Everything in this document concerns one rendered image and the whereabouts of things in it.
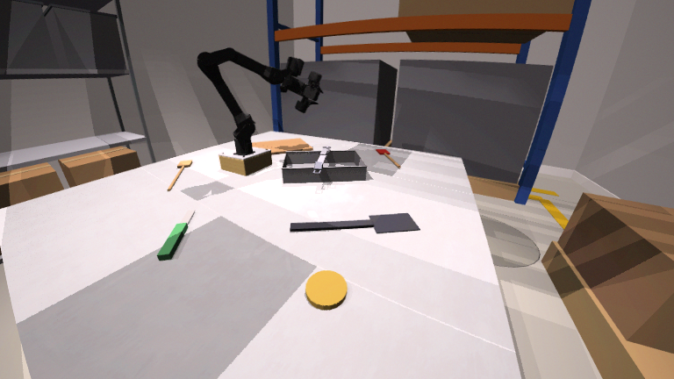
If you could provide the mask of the black spatula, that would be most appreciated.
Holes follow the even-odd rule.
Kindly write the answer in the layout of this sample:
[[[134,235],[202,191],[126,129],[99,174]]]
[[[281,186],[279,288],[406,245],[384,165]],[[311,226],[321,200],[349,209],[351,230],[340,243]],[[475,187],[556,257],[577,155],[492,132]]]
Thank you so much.
[[[290,223],[290,232],[308,232],[373,227],[376,234],[420,231],[409,213],[374,214],[369,219]]]

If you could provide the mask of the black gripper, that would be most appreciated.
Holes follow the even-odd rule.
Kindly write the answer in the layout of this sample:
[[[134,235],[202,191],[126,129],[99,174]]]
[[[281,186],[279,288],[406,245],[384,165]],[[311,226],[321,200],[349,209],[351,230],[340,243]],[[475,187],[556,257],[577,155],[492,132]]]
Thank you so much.
[[[309,85],[312,84],[312,82],[315,82],[319,85],[319,80],[321,79],[321,74],[318,73],[318,72],[315,72],[315,71],[311,71],[308,79],[309,79],[309,82],[308,82]],[[305,82],[300,82],[300,86],[299,86],[298,91],[296,91],[294,93],[301,96],[301,92],[304,92],[304,90],[305,90],[305,87],[304,87],[305,84],[306,84]],[[319,89],[319,92],[323,94],[321,89]],[[318,104],[318,103],[316,103],[316,102],[314,102],[314,101],[312,101],[308,98],[303,97],[301,101],[299,101],[299,100],[297,101],[297,104],[296,104],[295,108],[297,110],[305,113],[307,107],[309,107],[310,104]]]

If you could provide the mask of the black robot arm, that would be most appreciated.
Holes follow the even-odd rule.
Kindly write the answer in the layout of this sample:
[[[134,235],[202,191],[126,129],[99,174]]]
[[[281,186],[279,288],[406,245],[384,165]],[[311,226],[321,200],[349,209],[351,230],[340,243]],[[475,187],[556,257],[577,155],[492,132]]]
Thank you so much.
[[[263,79],[268,83],[283,83],[280,89],[285,93],[287,89],[292,92],[298,91],[300,81],[294,78],[294,76],[298,77],[298,75],[301,74],[304,62],[301,59],[289,57],[287,59],[286,68],[277,69],[270,66],[264,66],[259,61],[254,61],[252,58],[248,58],[245,54],[236,52],[231,47],[227,47],[213,53],[203,52],[197,56],[198,67],[213,83],[235,119],[234,122],[238,127],[233,132],[233,136],[236,138],[234,139],[236,148],[235,154],[245,156],[255,153],[251,143],[251,135],[255,131],[255,122],[251,118],[250,114],[245,114],[240,109],[240,106],[234,99],[233,94],[230,92],[230,89],[222,79],[218,65],[227,61],[232,61],[243,68],[247,68],[252,72],[254,71],[259,76],[262,76]],[[301,92],[301,96],[316,101],[319,95],[319,85],[315,82],[312,82],[310,85],[305,84],[304,87],[305,90],[304,92]]]

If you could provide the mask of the yellow round disc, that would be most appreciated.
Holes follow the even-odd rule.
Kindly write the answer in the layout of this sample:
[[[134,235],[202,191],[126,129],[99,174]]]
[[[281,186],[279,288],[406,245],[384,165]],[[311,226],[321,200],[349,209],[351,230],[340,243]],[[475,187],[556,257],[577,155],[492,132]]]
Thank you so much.
[[[344,303],[347,287],[345,278],[340,274],[331,270],[322,270],[311,275],[307,280],[307,300],[317,309],[336,309]]]

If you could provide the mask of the red spatula with wooden handle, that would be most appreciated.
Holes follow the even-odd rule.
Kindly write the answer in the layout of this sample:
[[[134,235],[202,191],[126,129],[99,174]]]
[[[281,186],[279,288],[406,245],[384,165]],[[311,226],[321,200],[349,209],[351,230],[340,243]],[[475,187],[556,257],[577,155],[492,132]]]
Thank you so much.
[[[390,153],[388,152],[388,150],[386,150],[386,149],[376,149],[376,151],[377,151],[379,154],[384,154],[384,155],[386,155],[386,156],[389,158],[389,160],[390,160],[393,164],[395,164],[398,168],[401,168],[401,166],[398,165],[398,164],[397,164],[397,163],[396,163],[396,162],[389,156]]]

